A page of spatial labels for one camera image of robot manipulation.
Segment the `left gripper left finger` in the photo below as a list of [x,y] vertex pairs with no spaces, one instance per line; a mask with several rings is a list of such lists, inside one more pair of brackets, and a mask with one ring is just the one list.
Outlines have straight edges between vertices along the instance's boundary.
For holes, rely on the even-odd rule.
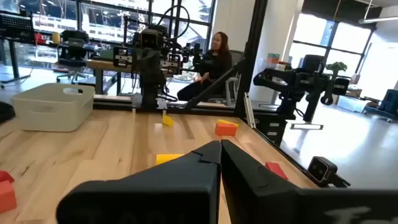
[[117,180],[91,180],[61,199],[58,223],[217,223],[221,143]]

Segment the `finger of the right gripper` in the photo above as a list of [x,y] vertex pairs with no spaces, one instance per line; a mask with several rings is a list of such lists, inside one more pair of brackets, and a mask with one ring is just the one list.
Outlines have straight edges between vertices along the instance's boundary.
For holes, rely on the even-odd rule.
[[140,86],[142,91],[145,91],[152,86],[150,69],[151,66],[148,60],[144,60],[139,64],[139,73],[141,79]]
[[164,89],[166,79],[164,76],[164,73],[161,69],[161,64],[160,62],[156,63],[154,67],[154,76],[153,76],[153,84],[160,90],[162,91]]

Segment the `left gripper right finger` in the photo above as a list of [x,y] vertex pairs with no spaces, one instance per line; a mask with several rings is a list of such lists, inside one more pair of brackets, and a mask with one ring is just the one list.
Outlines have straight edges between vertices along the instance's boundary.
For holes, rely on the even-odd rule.
[[223,140],[221,177],[231,223],[397,223],[397,191],[301,189]]

